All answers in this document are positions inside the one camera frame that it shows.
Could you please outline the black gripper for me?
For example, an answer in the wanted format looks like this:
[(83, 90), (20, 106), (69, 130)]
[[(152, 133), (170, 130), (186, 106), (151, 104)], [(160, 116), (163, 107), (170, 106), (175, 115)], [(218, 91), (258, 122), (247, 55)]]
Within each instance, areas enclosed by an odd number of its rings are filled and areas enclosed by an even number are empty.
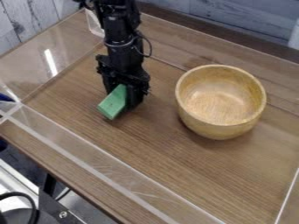
[(110, 94), (119, 84), (126, 85), (126, 109), (132, 110), (144, 99), (150, 89), (150, 74), (143, 68), (144, 43), (105, 43), (107, 54), (96, 56), (97, 73)]

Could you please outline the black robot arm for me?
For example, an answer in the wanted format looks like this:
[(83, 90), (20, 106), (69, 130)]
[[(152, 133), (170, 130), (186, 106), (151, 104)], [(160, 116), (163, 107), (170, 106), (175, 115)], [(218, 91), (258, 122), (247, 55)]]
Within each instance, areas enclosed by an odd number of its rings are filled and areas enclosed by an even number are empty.
[(126, 87), (124, 110), (134, 109), (148, 94), (151, 76), (143, 69), (144, 41), (151, 42), (138, 30), (142, 23), (136, 0), (72, 0), (96, 14), (104, 30), (107, 55), (99, 54), (97, 73), (101, 75), (107, 93), (119, 85)]

